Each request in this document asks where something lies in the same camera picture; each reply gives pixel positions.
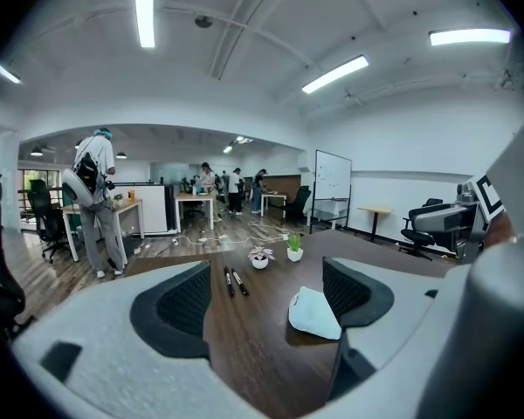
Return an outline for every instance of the potted plant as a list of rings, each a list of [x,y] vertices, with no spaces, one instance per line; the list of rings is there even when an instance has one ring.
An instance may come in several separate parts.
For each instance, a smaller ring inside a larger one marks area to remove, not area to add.
[[[113,206],[117,207],[121,204],[121,200],[124,198],[122,194],[117,194],[113,197]]]
[[[251,260],[252,266],[259,270],[265,269],[270,259],[275,259],[273,251],[264,247],[254,247],[248,254],[248,258]]]
[[[293,233],[289,236],[289,248],[287,248],[287,257],[297,262],[303,256],[303,249],[300,248],[300,234]]]

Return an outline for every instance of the whiteboard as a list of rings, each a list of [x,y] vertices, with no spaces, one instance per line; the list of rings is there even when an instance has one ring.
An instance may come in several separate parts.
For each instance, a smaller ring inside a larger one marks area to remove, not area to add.
[[[316,151],[315,199],[349,199],[351,160]]]

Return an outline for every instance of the cable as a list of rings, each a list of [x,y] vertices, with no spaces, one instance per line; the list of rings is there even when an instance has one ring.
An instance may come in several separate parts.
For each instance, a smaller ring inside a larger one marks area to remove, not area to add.
[[[298,233],[291,233],[288,229],[286,228],[280,228],[280,227],[276,227],[274,225],[261,225],[259,223],[256,223],[256,222],[249,222],[248,223],[249,226],[257,226],[257,227],[265,227],[265,228],[274,228],[278,231],[280,231],[282,234],[298,234]],[[279,240],[279,239],[283,239],[283,236],[279,236],[279,237],[270,237],[268,239],[262,239],[261,237],[248,237],[247,239],[245,240],[242,240],[242,241],[226,241],[224,239],[220,239],[219,237],[208,237],[206,238],[204,241],[202,242],[192,242],[188,237],[186,236],[176,236],[176,237],[172,237],[172,239],[179,239],[179,238],[184,238],[186,239],[187,241],[189,241],[189,244],[190,245],[204,245],[206,242],[208,241],[218,241],[220,244],[243,244],[245,242],[248,242],[249,240],[251,239],[256,239],[258,241],[262,241],[262,242],[271,242],[271,241],[275,241],[275,240]],[[160,254],[164,253],[166,250],[168,250],[170,247],[170,244],[167,245],[163,250],[159,251],[157,254],[155,254],[155,258],[159,257]]]

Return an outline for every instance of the gray pants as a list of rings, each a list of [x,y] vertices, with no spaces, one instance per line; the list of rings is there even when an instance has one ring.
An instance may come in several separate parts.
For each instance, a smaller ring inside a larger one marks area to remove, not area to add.
[[[116,245],[114,214],[112,209],[113,201],[110,198],[87,208],[83,206],[79,207],[81,212],[81,227],[83,228],[84,239],[86,240],[87,259],[89,259],[89,264],[91,264],[93,271],[103,270],[103,263],[97,251],[97,244],[95,243],[95,217],[99,219],[101,232],[105,238],[107,255],[113,260],[117,270],[124,270],[121,251]]]

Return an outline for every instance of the fluorescent light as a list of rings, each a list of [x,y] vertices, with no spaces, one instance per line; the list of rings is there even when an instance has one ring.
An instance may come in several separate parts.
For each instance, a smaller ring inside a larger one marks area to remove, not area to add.
[[[155,48],[154,0],[136,0],[136,21],[142,48]]]
[[[41,148],[39,146],[36,146],[33,148],[33,150],[31,151],[30,155],[34,156],[34,157],[42,157],[43,156],[43,151],[41,150]]]
[[[431,45],[458,44],[460,42],[496,42],[508,44],[510,42],[509,30],[452,30],[430,32]]]
[[[14,84],[21,84],[21,80],[17,77],[8,72],[4,67],[0,65],[0,75],[4,76],[6,79],[10,80]]]
[[[367,62],[367,59],[364,56],[359,56],[358,58],[347,62],[347,64],[339,66],[338,68],[326,73],[324,76],[320,76],[317,80],[314,80],[310,84],[304,86],[303,92],[308,94],[315,92],[326,84],[329,84],[330,82],[333,82],[339,78],[343,78],[346,74],[356,72],[357,70],[366,67],[368,64],[369,62]]]

